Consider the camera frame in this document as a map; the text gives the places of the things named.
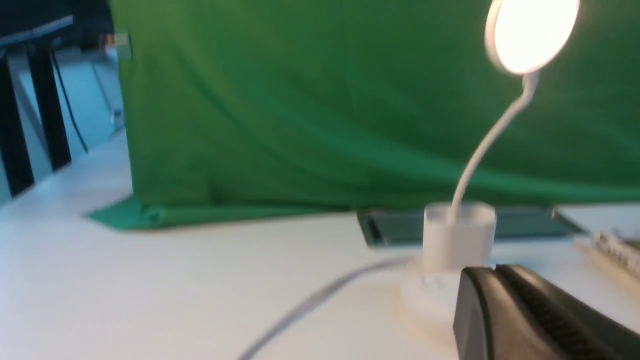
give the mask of light bulb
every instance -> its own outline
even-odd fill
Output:
[[[537,71],[564,47],[580,0],[495,0],[485,42],[496,65],[513,74]]]

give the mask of white cylinder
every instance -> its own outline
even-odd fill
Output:
[[[495,235],[495,209],[482,202],[464,203],[455,222],[447,221],[450,203],[424,209],[422,265],[426,271],[488,266]]]

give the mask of black table leg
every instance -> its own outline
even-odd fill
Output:
[[[0,152],[9,191],[16,196],[33,185],[34,180],[6,58],[0,60]]]
[[[51,155],[51,168],[56,171],[71,162],[71,153],[49,53],[39,52],[29,56],[29,69]]]

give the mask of white desk lamp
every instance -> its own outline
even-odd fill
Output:
[[[487,204],[461,205],[467,185],[492,143],[533,99],[538,72],[569,39],[580,0],[494,0],[486,21],[484,43],[500,70],[522,76],[523,93],[504,112],[473,153],[453,202],[424,211],[422,262],[413,264],[401,285],[400,314],[421,337],[453,341],[460,270],[488,266],[495,209]]]

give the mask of white cable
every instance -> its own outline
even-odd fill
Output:
[[[296,306],[293,310],[289,311],[281,320],[279,320],[272,328],[264,333],[258,340],[256,340],[251,346],[249,346],[239,357],[238,360],[251,360],[253,357],[264,348],[271,340],[284,332],[289,326],[297,322],[305,315],[311,313],[317,309],[318,306],[329,300],[339,290],[349,284],[351,281],[359,278],[362,275],[370,272],[393,268],[396,266],[402,266],[408,264],[413,257],[396,258],[391,260],[381,261],[373,265],[355,270],[342,277],[334,280],[329,285],[313,293],[307,300],[303,301],[300,305]]]
[[[511,121],[513,121],[513,119],[531,103],[537,86],[537,72],[525,74],[525,76],[522,77],[522,95],[509,105],[504,114],[502,114],[502,117],[495,123],[491,130],[489,130],[489,133],[487,133],[480,145],[478,145],[478,148],[474,152],[473,156],[471,156],[469,163],[467,163],[467,167],[465,167],[465,171],[462,173],[462,176],[458,181],[456,193],[453,195],[453,201],[451,202],[451,208],[447,216],[448,223],[453,224],[458,219],[458,212],[460,211],[460,206],[462,204],[462,197],[465,195],[469,181],[474,175],[474,172],[484,157],[484,154],[486,154],[489,147],[491,147],[496,139],[498,139],[498,136],[500,136],[500,134],[502,134],[502,132],[509,126]]]

